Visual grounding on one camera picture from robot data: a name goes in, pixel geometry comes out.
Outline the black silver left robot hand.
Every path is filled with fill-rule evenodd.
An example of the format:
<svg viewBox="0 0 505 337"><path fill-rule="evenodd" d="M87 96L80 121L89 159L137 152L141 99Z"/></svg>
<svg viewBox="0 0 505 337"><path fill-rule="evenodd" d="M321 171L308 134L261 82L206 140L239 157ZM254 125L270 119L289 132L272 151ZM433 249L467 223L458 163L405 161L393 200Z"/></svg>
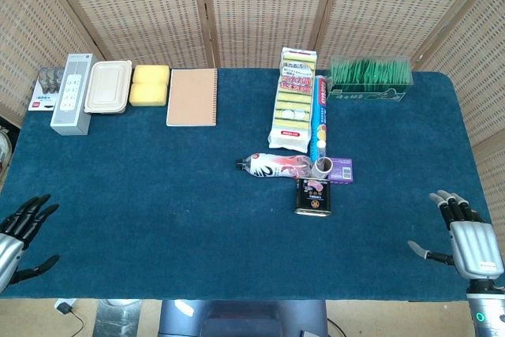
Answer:
<svg viewBox="0 0 505 337"><path fill-rule="evenodd" d="M22 256L39 233L41 226L59 207L58 204L52 204L42 210L50 198L50 194L33 197L1 221L2 293L8 286L42 275L58 262L60 256L53 255L34 268L19 269Z"/></svg>

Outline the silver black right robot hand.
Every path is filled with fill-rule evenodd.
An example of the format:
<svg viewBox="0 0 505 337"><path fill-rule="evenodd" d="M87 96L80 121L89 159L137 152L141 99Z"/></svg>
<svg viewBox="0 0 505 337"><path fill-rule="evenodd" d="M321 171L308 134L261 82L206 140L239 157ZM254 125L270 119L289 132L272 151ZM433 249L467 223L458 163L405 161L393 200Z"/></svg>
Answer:
<svg viewBox="0 0 505 337"><path fill-rule="evenodd" d="M424 260L455 267L464 279L498 279L504 273L504 265L492 224L485 222L469 202L456 193L440 189L429 197L443 217L452 254L423 249L414 241L409 241L408 246Z"/></svg>

